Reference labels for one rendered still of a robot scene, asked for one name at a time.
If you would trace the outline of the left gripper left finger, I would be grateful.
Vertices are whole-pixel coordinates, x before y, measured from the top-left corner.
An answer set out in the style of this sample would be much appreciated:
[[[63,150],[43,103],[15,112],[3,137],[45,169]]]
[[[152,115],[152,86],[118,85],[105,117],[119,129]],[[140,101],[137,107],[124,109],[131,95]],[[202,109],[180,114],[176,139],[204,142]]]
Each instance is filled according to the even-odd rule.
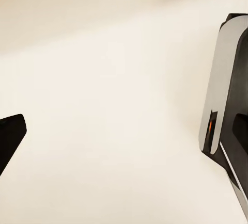
[[[0,175],[27,133],[23,114],[0,119]]]

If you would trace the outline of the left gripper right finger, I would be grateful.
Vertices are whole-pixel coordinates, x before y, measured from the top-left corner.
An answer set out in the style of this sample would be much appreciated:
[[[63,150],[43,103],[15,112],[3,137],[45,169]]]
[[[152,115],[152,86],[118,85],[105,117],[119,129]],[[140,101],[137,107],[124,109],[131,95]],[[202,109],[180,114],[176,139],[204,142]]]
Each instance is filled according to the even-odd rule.
[[[236,114],[232,133],[242,145],[245,152],[248,154],[248,116],[244,114]]]

